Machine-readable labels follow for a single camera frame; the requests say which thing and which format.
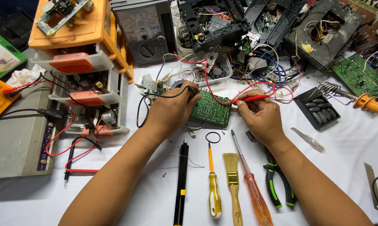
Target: green circuit board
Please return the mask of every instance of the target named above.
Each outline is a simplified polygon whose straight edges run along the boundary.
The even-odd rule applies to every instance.
[[[369,93],[378,101],[378,73],[369,63],[363,71],[364,64],[365,60],[359,54],[354,54],[334,65],[332,69],[355,95]]]
[[[202,95],[202,98],[196,103],[191,116],[218,125],[228,126],[232,104],[219,104],[208,92],[200,91],[200,95]],[[216,98],[221,102],[230,101],[228,98],[220,96],[216,96]]]

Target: wooden brush handle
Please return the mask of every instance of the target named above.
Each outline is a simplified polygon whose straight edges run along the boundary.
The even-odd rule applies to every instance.
[[[228,186],[232,197],[232,217],[234,219],[234,226],[242,226],[242,213],[240,211],[238,200],[238,188],[238,185]]]

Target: green pliers handles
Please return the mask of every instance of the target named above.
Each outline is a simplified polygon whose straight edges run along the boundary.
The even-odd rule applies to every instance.
[[[265,147],[265,151],[266,151],[266,157],[267,157],[267,165],[263,167],[266,169],[266,188],[267,188],[267,192],[269,193],[270,199],[273,202],[273,205],[276,208],[282,207],[282,204],[280,200],[278,199],[277,194],[274,189],[273,176],[274,176],[274,171],[276,171],[278,175],[280,175],[281,180],[284,183],[285,203],[288,206],[295,206],[296,198],[295,198],[295,195],[293,193],[291,186],[289,185],[287,181],[287,178],[285,178],[283,172],[281,171],[280,167],[275,161],[275,158],[266,147]]]

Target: forearm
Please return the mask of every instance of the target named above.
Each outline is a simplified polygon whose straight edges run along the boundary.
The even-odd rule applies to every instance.
[[[372,226],[366,214],[287,138],[267,146],[312,226]]]
[[[59,225],[114,225],[162,137],[138,129],[79,192]]]

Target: green box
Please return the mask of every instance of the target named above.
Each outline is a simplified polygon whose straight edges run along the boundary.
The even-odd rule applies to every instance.
[[[0,78],[26,61],[27,57],[0,35]]]

